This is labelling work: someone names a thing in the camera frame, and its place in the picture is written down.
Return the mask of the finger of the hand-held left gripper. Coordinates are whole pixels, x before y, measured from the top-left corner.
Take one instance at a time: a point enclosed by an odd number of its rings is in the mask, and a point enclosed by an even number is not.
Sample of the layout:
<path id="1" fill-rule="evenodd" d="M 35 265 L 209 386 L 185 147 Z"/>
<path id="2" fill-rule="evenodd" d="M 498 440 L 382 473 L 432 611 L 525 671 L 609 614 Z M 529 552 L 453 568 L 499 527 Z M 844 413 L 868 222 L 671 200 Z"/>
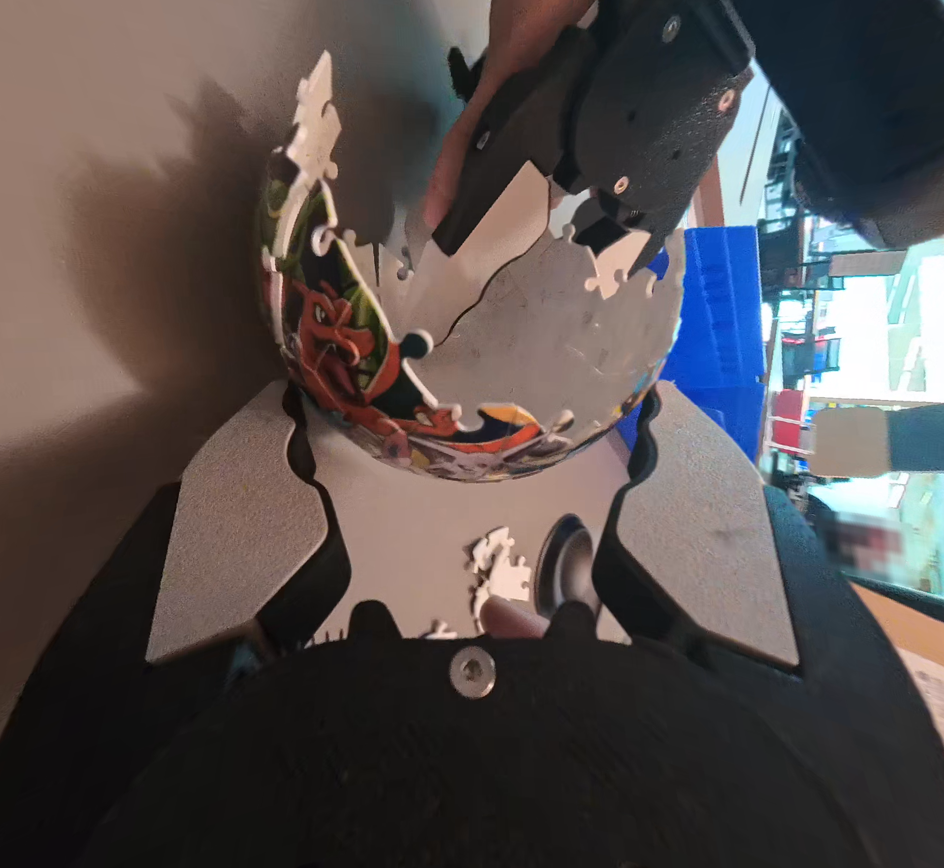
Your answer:
<path id="1" fill-rule="evenodd" d="M 588 191 L 571 225 L 573 242 L 591 253 L 599 274 L 634 274 L 653 261 L 653 218 L 650 210 L 620 203 L 605 191 Z"/>
<path id="2" fill-rule="evenodd" d="M 444 254 L 417 211 L 392 239 L 391 328 L 397 339 L 424 332 L 441 344 L 474 308 L 492 278 L 547 231 L 549 181 L 527 161 L 452 256 Z"/>

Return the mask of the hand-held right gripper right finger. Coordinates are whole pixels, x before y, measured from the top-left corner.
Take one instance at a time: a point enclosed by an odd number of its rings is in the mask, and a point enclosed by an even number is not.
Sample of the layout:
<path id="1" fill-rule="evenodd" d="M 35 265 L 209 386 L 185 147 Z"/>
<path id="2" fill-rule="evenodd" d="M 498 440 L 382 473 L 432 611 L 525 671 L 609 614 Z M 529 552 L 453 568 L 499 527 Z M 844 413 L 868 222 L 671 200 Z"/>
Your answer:
<path id="1" fill-rule="evenodd" d="M 592 579 L 630 640 L 703 643 L 799 664 L 759 473 L 672 383 L 643 401 L 629 482 L 611 504 Z"/>

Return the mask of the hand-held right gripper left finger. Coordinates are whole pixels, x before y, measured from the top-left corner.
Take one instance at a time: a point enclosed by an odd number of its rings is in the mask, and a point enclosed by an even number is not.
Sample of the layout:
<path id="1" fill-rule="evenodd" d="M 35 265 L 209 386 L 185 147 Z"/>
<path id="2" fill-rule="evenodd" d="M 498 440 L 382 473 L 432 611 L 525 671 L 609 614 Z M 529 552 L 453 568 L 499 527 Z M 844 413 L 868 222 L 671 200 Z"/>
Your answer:
<path id="1" fill-rule="evenodd" d="M 163 663 L 228 640 L 309 645 L 352 577 L 298 391 L 271 383 L 183 473 L 147 645 Z"/>

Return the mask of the cartoon print puzzle ball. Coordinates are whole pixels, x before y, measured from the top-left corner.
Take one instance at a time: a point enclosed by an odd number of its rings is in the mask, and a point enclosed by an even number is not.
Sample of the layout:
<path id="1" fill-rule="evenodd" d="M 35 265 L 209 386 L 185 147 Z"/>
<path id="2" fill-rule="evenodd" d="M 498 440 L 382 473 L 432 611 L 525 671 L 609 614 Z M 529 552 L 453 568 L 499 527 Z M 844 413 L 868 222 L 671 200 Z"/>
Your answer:
<path id="1" fill-rule="evenodd" d="M 391 252 L 338 225 L 328 51 L 296 98 L 257 218 L 262 310 L 291 379 L 343 435 L 397 469 L 493 482 L 573 455 L 645 398 L 678 334 L 683 231 L 667 238 L 662 275 L 613 274 L 612 263 L 599 274 L 574 226 L 548 224 L 441 344 L 424 332 L 399 340 Z"/>

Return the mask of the pile of puzzle pieces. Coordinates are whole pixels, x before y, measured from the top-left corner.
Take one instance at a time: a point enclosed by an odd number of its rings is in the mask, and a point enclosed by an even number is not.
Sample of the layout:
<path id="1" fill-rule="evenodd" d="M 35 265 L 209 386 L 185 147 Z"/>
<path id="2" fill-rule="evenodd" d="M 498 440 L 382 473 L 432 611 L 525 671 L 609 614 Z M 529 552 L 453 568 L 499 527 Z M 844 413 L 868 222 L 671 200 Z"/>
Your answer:
<path id="1" fill-rule="evenodd" d="M 484 633 L 483 604 L 497 595 L 531 604 L 533 570 L 515 549 L 507 525 L 493 527 L 471 540 L 436 529 L 417 542 L 407 567 L 408 591 L 418 600 L 407 609 L 407 629 L 414 638 L 457 640 Z"/>

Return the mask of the black round ball stand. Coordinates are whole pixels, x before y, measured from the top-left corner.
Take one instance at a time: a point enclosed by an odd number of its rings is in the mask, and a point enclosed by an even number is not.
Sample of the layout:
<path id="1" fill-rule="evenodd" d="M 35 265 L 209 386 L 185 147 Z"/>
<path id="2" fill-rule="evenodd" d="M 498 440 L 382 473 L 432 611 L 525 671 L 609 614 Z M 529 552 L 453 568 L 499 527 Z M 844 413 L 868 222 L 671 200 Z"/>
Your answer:
<path id="1" fill-rule="evenodd" d="M 551 619 L 564 603 L 582 602 L 598 618 L 602 603 L 593 583 L 595 548 L 584 521 L 566 513 L 549 531 L 533 576 L 536 612 Z"/>

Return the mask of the person's right hand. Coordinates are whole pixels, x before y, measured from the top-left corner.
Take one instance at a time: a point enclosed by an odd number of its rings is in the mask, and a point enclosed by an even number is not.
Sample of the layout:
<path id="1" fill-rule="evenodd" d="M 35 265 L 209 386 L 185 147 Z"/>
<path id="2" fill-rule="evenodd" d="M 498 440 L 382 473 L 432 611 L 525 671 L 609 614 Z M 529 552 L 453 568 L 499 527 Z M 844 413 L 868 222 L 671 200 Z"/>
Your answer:
<path id="1" fill-rule="evenodd" d="M 478 618 L 484 635 L 500 639 L 543 638 L 550 625 L 541 615 L 499 596 L 485 600 Z"/>

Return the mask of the blue plastic bin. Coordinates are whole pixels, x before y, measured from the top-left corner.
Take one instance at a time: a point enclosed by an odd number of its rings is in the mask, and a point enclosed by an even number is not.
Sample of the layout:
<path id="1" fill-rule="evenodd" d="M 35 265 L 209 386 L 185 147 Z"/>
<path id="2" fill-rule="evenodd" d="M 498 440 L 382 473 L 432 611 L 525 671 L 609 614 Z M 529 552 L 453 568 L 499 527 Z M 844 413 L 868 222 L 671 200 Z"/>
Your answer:
<path id="1" fill-rule="evenodd" d="M 691 228 L 683 244 L 680 324 L 661 379 L 755 461 L 766 395 L 757 230 Z"/>

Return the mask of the wooden clipboard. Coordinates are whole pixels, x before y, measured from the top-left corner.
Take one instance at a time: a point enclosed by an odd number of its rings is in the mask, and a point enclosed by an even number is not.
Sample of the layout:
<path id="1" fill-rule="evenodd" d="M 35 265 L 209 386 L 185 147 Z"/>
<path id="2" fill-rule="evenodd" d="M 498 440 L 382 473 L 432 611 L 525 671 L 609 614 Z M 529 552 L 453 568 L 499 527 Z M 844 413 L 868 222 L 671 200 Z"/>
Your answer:
<path id="1" fill-rule="evenodd" d="M 943 623 L 887 596 L 852 583 L 856 594 L 899 649 L 943 664 Z"/>

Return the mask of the white instruction sheet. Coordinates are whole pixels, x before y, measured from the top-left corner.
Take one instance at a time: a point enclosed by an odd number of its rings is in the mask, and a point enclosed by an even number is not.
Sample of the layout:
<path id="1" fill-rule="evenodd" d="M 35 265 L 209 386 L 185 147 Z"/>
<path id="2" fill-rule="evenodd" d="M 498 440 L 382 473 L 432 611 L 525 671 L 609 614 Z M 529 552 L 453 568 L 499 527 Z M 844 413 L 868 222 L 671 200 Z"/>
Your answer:
<path id="1" fill-rule="evenodd" d="M 943 740 L 943 666 L 906 649 L 896 647 L 896 651 L 914 681 Z"/>

